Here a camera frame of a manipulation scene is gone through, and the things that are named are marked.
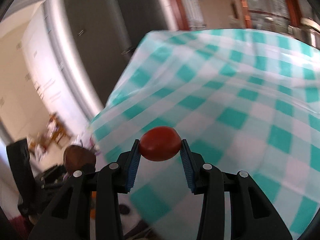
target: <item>black chair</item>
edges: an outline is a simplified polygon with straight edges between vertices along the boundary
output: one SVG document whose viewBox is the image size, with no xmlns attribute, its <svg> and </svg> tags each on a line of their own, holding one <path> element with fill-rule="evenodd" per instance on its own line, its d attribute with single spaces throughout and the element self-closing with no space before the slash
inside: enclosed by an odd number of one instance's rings
<svg viewBox="0 0 320 240">
<path fill-rule="evenodd" d="M 63 185 L 64 166 L 55 165 L 34 178 L 27 139 L 8 145 L 7 155 L 20 193 L 18 210 L 24 217 L 41 214 Z"/>
</svg>

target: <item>white wall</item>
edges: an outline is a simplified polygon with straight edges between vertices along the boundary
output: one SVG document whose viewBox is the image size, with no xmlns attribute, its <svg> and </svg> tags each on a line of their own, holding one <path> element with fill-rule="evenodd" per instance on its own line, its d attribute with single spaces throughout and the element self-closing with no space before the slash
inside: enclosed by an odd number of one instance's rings
<svg viewBox="0 0 320 240">
<path fill-rule="evenodd" d="M 24 23 L 30 22 L 32 16 L 42 2 L 37 2 L 16 11 L 0 23 L 0 39 Z"/>
<path fill-rule="evenodd" d="M 4 143 L 0 139 L 0 206 L 8 219 L 20 215 L 19 193 L 14 182 Z"/>
<path fill-rule="evenodd" d="M 0 39 L 0 117 L 13 140 L 36 137 L 49 120 L 49 112 L 28 79 L 20 42 L 26 28 L 27 24 L 20 25 Z"/>
<path fill-rule="evenodd" d="M 229 16 L 233 16 L 232 3 L 237 6 L 237 0 L 199 0 L 200 9 L 207 29 L 231 28 Z"/>
</svg>

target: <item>cherry tomato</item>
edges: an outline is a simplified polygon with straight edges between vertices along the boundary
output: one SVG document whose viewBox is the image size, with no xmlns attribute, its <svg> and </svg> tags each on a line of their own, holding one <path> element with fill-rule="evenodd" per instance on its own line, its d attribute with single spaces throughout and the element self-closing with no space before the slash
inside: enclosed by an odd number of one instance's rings
<svg viewBox="0 0 320 240">
<path fill-rule="evenodd" d="M 181 138 L 175 129 L 158 126 L 146 132 L 139 142 L 139 152 L 154 162 L 169 160 L 181 149 Z"/>
</svg>

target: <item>door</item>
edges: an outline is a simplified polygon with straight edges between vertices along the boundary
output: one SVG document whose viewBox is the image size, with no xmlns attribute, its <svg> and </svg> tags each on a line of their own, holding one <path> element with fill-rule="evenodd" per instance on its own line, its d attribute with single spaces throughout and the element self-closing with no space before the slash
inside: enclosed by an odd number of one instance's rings
<svg viewBox="0 0 320 240">
<path fill-rule="evenodd" d="M 106 0 L 64 0 L 71 32 L 83 65 L 105 104 L 128 59 Z"/>
<path fill-rule="evenodd" d="M 299 27 L 298 0 L 243 0 L 247 28 L 288 33 L 288 26 Z"/>
<path fill-rule="evenodd" d="M 148 32 L 168 29 L 158 0 L 117 1 L 133 48 Z"/>
</svg>

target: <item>brown hair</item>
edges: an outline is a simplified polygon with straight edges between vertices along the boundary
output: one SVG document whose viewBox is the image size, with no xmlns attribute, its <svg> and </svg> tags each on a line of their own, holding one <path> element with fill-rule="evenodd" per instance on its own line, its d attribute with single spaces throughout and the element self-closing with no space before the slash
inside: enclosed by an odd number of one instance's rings
<svg viewBox="0 0 320 240">
<path fill-rule="evenodd" d="M 96 165 L 96 156 L 86 148 L 70 145 L 63 153 L 63 165 L 69 174 L 80 170 L 85 164 Z"/>
</svg>

